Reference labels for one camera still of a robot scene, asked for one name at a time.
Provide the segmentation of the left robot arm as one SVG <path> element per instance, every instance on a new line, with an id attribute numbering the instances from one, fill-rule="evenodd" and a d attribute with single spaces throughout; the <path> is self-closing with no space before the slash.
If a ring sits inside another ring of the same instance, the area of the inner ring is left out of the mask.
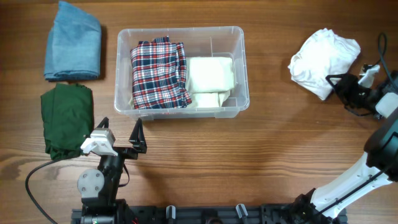
<path id="1" fill-rule="evenodd" d="M 81 145 L 84 154 L 100 156 L 95 169 L 85 170 L 78 178 L 82 209 L 72 211 L 72 223 L 138 223 L 138 217 L 124 199 L 117 199 L 122 173 L 127 173 L 126 160 L 136 160 L 147 152 L 142 120 L 138 119 L 129 137 L 131 147 L 117 147 L 116 138 L 109 129 L 109 119 L 104 118 Z"/>

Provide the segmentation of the clear plastic storage container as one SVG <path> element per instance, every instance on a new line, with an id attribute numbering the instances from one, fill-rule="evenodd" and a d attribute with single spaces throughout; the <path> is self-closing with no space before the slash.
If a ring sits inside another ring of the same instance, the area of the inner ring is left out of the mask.
<path id="1" fill-rule="evenodd" d="M 233 61 L 235 86 L 230 96 L 216 108 L 171 108 L 135 110 L 132 98 L 132 66 L 130 50 L 141 40 L 170 37 L 183 42 L 187 57 L 229 57 Z M 118 34 L 114 109 L 132 119 L 233 118 L 249 107 L 244 32 L 238 26 L 184 27 L 166 29 L 123 29 Z"/>

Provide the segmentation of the plaid cloth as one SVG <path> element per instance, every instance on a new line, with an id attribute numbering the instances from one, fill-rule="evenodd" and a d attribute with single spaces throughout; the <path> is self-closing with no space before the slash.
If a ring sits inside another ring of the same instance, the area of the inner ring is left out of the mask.
<path id="1" fill-rule="evenodd" d="M 131 49 L 132 98 L 135 110 L 185 108 L 192 103 L 186 89 L 187 58 L 182 42 L 168 36 L 140 41 Z"/>

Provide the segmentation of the cream cloth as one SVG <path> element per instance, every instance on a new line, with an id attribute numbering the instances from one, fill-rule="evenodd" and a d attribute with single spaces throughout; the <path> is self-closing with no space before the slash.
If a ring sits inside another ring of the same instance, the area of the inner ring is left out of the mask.
<path id="1" fill-rule="evenodd" d="M 187 58 L 186 89 L 192 103 L 186 108 L 216 108 L 235 86 L 233 61 L 228 57 Z"/>

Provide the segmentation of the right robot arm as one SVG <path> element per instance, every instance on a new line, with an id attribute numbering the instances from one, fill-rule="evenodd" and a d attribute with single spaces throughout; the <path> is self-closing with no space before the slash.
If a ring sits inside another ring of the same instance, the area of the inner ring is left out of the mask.
<path id="1" fill-rule="evenodd" d="M 355 164 L 329 184 L 297 197 L 289 208 L 294 223 L 334 223 L 359 198 L 397 182 L 397 72 L 375 89 L 349 73 L 328 75 L 326 80 L 345 108 L 367 109 L 386 120 L 366 141 Z"/>

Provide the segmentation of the white cloth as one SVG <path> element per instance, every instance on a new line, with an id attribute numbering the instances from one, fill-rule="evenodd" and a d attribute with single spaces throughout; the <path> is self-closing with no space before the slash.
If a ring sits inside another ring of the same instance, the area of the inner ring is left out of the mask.
<path id="1" fill-rule="evenodd" d="M 340 37 L 331 29 L 320 29 L 290 59 L 291 80 L 324 101 L 332 92 L 326 76 L 347 73 L 360 52 L 354 39 Z"/>

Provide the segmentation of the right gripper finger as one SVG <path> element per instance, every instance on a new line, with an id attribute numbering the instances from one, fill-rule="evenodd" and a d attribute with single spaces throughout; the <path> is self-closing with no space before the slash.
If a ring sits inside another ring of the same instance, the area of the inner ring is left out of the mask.
<path id="1" fill-rule="evenodd" d="M 341 101 L 344 104 L 344 109 L 356 116 L 362 117 L 373 114 L 373 104 L 364 98 L 342 98 Z"/>
<path id="2" fill-rule="evenodd" d="M 342 81 L 345 76 L 345 73 L 338 75 L 327 75 L 325 79 L 332 89 L 342 89 L 344 87 L 344 83 L 342 83 Z"/>

